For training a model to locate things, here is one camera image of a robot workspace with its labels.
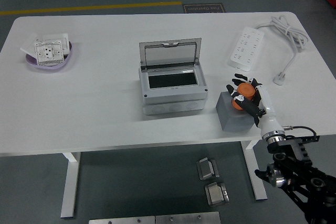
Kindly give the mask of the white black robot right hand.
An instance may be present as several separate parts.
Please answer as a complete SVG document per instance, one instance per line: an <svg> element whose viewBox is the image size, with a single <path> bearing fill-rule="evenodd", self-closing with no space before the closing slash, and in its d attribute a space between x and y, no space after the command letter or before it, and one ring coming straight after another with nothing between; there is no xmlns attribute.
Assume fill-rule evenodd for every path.
<svg viewBox="0 0 336 224"><path fill-rule="evenodd" d="M234 76L232 82L235 86L249 84L253 87L254 97L252 100L248 100L247 96L237 88L230 84L226 86L234 102L254 118L256 126L261 129L261 138L267 140L274 136L284 137L285 130L276 119L275 109L266 86L254 78L239 73Z"/></svg>

